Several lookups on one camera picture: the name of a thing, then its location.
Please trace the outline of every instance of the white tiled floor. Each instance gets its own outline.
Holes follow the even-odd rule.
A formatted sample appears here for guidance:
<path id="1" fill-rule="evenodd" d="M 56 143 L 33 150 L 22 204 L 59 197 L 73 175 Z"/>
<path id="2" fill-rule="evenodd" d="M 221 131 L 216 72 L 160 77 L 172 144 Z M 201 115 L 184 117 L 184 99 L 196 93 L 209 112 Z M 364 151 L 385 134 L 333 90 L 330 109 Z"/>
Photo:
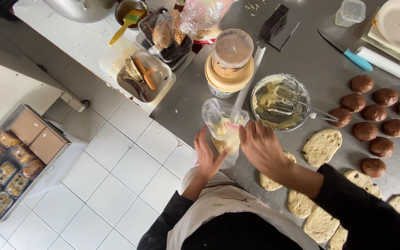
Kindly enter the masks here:
<path id="1" fill-rule="evenodd" d="M 62 184 L 0 223 L 0 250 L 133 250 L 194 166 L 195 153 L 138 105 L 19 22 L 0 20 L 0 48 L 44 65 L 91 107 L 58 99 L 44 114 L 90 142 Z"/>

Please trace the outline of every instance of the kitchen scale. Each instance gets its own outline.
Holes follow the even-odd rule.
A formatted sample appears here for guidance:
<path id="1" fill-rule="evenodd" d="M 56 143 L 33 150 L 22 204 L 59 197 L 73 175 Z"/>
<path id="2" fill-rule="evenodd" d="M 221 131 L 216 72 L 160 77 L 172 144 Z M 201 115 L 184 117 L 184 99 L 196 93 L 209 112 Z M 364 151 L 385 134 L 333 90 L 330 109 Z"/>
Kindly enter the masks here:
<path id="1" fill-rule="evenodd" d="M 374 45 L 375 47 L 379 48 L 380 50 L 384 51 L 385 53 L 391 55 L 392 57 L 400 61 L 400 49 L 399 48 L 393 49 L 392 48 L 393 46 L 391 46 L 390 48 L 387 47 L 385 44 L 381 43 L 380 40 L 385 38 L 380 35 L 379 31 L 377 30 L 377 27 L 373 26 L 372 24 L 372 21 L 376 16 L 377 12 L 379 11 L 379 9 L 380 7 L 377 7 L 376 11 L 373 12 L 373 14 L 371 15 L 368 25 L 365 27 L 361 39 L 364 40 L 365 42 Z"/>

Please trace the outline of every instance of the plastic bag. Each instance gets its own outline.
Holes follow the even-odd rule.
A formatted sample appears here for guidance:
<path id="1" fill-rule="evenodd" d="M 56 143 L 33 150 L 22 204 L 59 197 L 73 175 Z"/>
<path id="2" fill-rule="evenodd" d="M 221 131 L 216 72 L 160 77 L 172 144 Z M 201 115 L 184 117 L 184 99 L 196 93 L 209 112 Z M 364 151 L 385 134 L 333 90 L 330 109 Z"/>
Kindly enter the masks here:
<path id="1" fill-rule="evenodd" d="M 174 22 L 175 18 L 170 12 L 164 12 L 158 16 L 152 32 L 152 41 L 155 45 L 149 49 L 150 54 L 158 54 L 172 44 L 174 41 Z"/>
<path id="2" fill-rule="evenodd" d="M 246 126 L 249 121 L 248 112 L 222 100 L 211 98 L 203 103 L 201 113 L 216 149 L 220 153 L 226 148 L 231 150 L 220 168 L 227 169 L 234 166 L 240 147 L 238 125 Z"/>
<path id="3" fill-rule="evenodd" d="M 180 30 L 191 37 L 198 30 L 210 30 L 220 24 L 234 0 L 186 0 L 181 12 Z"/>

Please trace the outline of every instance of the blue knife handle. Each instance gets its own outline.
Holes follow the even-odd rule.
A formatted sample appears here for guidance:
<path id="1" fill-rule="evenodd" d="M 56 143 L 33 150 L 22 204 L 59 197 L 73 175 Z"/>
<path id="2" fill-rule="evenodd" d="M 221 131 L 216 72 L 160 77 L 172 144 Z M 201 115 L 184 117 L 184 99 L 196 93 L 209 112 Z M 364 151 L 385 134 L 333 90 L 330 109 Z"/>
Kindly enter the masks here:
<path id="1" fill-rule="evenodd" d="M 349 48 L 347 48 L 347 50 L 344 52 L 344 54 L 350 58 L 355 64 L 363 67 L 364 69 L 368 70 L 368 71 L 372 71 L 373 67 L 371 66 L 371 64 L 369 64 L 367 62 L 367 60 L 363 59 L 362 57 L 353 54 L 353 52 L 350 51 Z"/>

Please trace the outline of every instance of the black sleeve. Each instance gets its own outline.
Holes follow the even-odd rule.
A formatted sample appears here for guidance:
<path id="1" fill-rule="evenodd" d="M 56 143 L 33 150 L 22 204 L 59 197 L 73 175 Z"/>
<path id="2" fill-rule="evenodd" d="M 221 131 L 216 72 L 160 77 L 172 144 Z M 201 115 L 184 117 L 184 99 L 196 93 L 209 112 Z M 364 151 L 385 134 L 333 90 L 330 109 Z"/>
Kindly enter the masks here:
<path id="1" fill-rule="evenodd" d="M 166 249 L 168 232 L 174 228 L 175 224 L 183 217 L 186 211 L 194 204 L 193 201 L 186 199 L 175 191 L 169 200 L 163 213 L 155 220 L 154 224 L 141 237 L 137 250 L 157 250 Z"/>
<path id="2" fill-rule="evenodd" d="M 348 230 L 346 250 L 400 249 L 400 214 L 325 164 L 322 188 L 314 200 Z"/>

